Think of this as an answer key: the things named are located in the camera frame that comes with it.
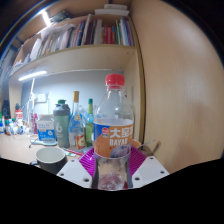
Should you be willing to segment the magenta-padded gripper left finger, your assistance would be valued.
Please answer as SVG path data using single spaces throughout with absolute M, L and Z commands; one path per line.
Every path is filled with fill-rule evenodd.
M 84 188 L 97 188 L 95 176 L 94 149 L 90 149 L 79 159 L 71 159 L 58 172 L 58 176 Z

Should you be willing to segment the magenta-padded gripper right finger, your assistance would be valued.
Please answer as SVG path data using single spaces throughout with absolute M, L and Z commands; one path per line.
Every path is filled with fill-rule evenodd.
M 135 147 L 131 153 L 127 168 L 127 186 L 141 188 L 168 175 L 168 171 L 155 156 L 145 156 Z

